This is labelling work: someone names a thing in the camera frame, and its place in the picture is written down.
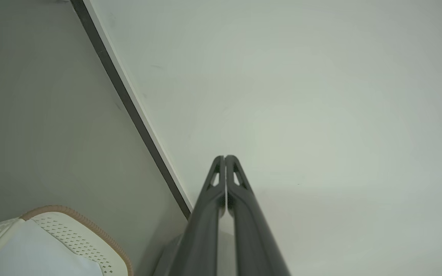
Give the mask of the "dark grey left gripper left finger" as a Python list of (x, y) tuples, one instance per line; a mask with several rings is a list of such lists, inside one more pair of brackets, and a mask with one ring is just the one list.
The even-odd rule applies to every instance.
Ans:
[(168, 276), (216, 276), (219, 219), (226, 207), (226, 164), (217, 156), (177, 248)]

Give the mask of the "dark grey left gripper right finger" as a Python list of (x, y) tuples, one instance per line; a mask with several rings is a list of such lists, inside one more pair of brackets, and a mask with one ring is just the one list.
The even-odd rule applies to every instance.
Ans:
[(226, 156), (228, 210), (234, 219), (237, 276), (290, 276), (240, 161)]

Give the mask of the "white perforated basket brown rim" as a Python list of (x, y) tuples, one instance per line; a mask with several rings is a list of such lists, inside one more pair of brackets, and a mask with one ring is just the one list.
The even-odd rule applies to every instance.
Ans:
[(0, 234), (18, 219), (37, 223), (76, 255), (96, 262), (103, 276), (134, 276), (130, 259), (118, 243), (71, 208), (61, 205), (35, 208), (20, 217), (0, 222)]

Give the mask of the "dark grey baseboard strip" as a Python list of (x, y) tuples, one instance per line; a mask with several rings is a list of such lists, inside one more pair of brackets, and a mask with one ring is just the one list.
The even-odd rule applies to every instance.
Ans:
[(154, 131), (147, 121), (140, 107), (140, 103), (127, 80), (127, 76), (123, 72), (120, 62), (106, 37), (105, 31), (96, 17), (96, 12), (93, 10), (91, 0), (70, 1), (112, 85), (153, 158), (156, 167), (159, 169), (183, 215), (188, 219), (191, 216), (191, 204), (185, 199), (183, 190), (178, 186), (178, 180), (171, 166), (165, 159), (165, 154), (154, 135)]

